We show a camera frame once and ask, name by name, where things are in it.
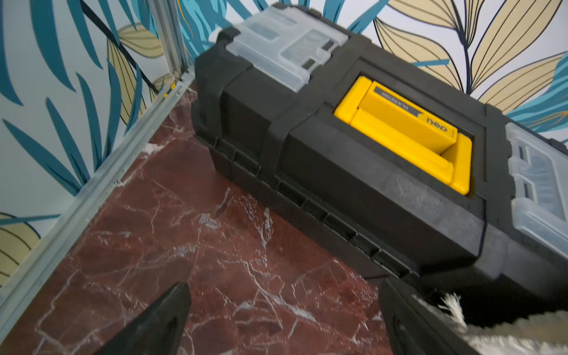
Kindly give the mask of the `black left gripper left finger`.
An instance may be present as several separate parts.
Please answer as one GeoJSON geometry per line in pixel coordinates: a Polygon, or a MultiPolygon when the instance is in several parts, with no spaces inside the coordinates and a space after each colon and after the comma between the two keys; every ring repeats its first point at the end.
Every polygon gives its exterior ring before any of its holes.
{"type": "Polygon", "coordinates": [[[174,284],[96,353],[176,354],[191,304],[189,284],[174,284]]]}

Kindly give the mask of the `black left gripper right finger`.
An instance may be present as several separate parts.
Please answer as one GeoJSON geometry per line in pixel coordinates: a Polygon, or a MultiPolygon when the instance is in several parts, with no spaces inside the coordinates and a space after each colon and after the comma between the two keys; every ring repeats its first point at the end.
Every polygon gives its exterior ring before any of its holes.
{"type": "Polygon", "coordinates": [[[394,354],[477,353],[399,280],[388,278],[383,282],[379,302],[394,354]]]}

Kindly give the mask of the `cream cloth drawstring soil bag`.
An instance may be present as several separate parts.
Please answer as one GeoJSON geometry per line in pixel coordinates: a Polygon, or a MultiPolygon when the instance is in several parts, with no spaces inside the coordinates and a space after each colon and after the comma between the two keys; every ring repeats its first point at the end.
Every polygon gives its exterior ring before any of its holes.
{"type": "Polygon", "coordinates": [[[566,354],[567,312],[546,312],[493,327],[468,325],[461,297],[445,294],[437,306],[418,296],[414,299],[432,313],[451,334],[457,335],[480,354],[566,354]]]}

